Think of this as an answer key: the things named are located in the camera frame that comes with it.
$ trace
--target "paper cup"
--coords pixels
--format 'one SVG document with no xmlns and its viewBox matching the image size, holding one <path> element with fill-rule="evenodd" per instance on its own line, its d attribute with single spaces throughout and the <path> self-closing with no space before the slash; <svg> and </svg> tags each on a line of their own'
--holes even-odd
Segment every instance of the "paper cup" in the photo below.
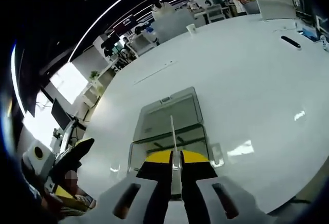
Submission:
<svg viewBox="0 0 329 224">
<path fill-rule="evenodd" d="M 189 33 L 191 35 L 195 35 L 196 34 L 195 24 L 190 24 L 186 28 L 187 28 L 187 30 L 189 31 Z"/>
</svg>

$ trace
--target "white table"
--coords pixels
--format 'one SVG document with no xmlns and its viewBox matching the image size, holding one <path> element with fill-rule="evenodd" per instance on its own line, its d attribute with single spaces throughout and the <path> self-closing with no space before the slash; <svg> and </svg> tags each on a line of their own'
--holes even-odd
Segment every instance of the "white table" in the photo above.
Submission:
<svg viewBox="0 0 329 224">
<path fill-rule="evenodd" d="M 95 144 L 81 160 L 79 186 L 98 198 L 123 179 L 140 109 L 194 86 L 208 143 L 224 154 L 217 174 L 253 194 L 266 213 L 290 200 L 329 155 L 329 53 L 293 28 L 291 20 L 236 17 L 200 27 L 193 38 L 182 34 L 125 67 L 87 128 Z"/>
</svg>

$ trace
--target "window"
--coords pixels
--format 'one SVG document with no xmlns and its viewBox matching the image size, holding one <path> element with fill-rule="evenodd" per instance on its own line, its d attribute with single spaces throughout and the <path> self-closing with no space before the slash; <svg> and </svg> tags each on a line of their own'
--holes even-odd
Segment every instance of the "window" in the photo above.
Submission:
<svg viewBox="0 0 329 224">
<path fill-rule="evenodd" d="M 50 81 L 70 104 L 74 103 L 88 84 L 88 80 L 72 63 L 64 65 L 51 77 Z"/>
<path fill-rule="evenodd" d="M 52 103 L 40 91 L 36 97 L 34 117 L 27 112 L 23 120 L 24 126 L 31 134 L 48 148 L 50 148 L 54 128 L 60 127 L 52 116 L 51 109 Z"/>
</svg>

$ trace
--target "monitor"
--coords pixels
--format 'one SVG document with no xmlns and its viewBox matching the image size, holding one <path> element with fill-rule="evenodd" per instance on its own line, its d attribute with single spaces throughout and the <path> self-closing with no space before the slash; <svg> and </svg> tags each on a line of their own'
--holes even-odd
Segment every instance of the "monitor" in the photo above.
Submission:
<svg viewBox="0 0 329 224">
<path fill-rule="evenodd" d="M 65 130 L 68 124 L 72 121 L 71 117 L 65 112 L 57 99 L 55 99 L 53 103 L 51 114 L 62 130 Z"/>
</svg>

